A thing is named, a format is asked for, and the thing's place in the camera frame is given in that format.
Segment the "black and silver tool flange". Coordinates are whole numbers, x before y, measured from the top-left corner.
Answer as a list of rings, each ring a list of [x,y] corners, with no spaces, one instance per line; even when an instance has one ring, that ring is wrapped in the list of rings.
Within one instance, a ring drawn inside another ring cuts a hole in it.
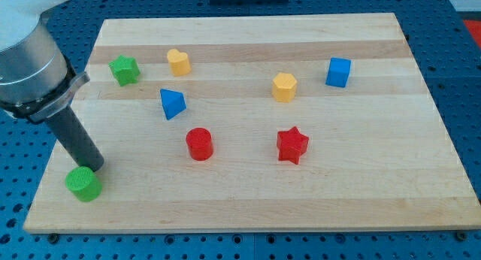
[[[66,56],[65,60],[67,74],[53,91],[29,102],[10,104],[1,101],[1,109],[13,118],[27,119],[32,124],[42,123],[65,109],[81,86],[90,81],[85,71],[77,73]]]

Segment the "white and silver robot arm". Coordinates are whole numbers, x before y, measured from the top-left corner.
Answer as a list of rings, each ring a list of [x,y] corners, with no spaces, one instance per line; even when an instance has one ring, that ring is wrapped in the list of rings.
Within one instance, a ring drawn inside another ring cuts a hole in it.
[[[68,0],[1,0],[1,108],[46,123],[79,166],[97,171],[104,158],[70,107],[89,81],[76,72],[41,15]]]

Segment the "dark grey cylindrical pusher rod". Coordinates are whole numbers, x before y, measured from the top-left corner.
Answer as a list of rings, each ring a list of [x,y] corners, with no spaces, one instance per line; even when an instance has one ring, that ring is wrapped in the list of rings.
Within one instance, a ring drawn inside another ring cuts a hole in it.
[[[101,169],[104,157],[70,106],[48,118],[46,124],[79,166]]]

